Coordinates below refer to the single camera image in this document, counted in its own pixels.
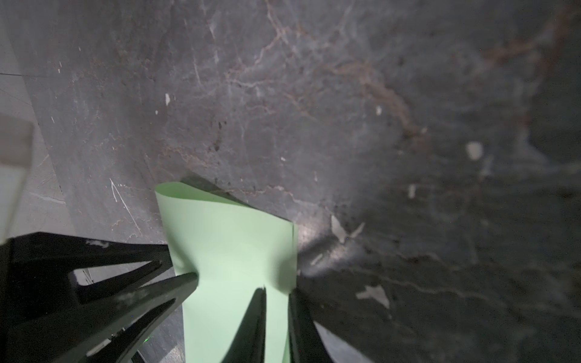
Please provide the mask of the light green paper sheet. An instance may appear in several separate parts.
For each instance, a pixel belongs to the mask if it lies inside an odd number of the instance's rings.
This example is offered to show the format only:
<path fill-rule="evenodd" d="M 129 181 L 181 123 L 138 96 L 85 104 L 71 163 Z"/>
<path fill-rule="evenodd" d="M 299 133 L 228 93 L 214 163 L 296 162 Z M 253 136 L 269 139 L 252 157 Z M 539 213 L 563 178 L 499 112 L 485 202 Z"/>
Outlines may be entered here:
<path fill-rule="evenodd" d="M 221 362 L 254 291 L 265 288 L 265 360 L 289 362 L 296 225 L 181 182 L 155 192 L 176 274 L 198 274 L 196 291 L 182 304 L 186 360 Z"/>

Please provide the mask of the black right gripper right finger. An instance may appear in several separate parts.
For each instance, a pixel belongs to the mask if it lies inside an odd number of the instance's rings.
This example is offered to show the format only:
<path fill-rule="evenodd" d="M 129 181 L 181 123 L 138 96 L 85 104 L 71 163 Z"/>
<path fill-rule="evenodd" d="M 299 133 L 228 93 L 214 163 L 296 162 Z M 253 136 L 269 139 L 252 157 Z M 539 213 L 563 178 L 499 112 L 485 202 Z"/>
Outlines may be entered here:
<path fill-rule="evenodd" d="M 307 299 L 296 288 L 289 296 L 288 331 L 291 362 L 333 362 L 313 322 Z"/>

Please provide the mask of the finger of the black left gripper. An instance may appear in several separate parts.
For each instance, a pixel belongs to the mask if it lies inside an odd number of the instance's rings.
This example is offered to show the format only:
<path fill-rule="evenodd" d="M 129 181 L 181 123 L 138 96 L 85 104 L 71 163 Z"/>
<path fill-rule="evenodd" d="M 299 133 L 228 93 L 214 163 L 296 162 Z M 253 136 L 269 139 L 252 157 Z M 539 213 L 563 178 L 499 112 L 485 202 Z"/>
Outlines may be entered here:
<path fill-rule="evenodd" d="M 141 263 L 103 281 L 81 285 L 74 272 Z M 61 309 L 124 293 L 172 266 L 163 244 L 125 244 L 48 232 L 10 238 L 1 247 L 1 311 L 38 318 Z"/>
<path fill-rule="evenodd" d="M 8 362 L 128 362 L 197 288 L 194 272 L 22 323 L 8 331 Z"/>

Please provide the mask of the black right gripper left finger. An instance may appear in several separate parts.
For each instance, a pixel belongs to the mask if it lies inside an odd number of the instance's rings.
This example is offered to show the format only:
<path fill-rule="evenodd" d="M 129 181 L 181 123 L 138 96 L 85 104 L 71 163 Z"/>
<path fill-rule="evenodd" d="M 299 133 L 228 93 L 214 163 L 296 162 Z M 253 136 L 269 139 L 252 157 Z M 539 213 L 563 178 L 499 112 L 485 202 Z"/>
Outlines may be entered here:
<path fill-rule="evenodd" d="M 223 363 L 264 363 L 266 350 L 266 289 L 257 288 L 225 354 Z"/>

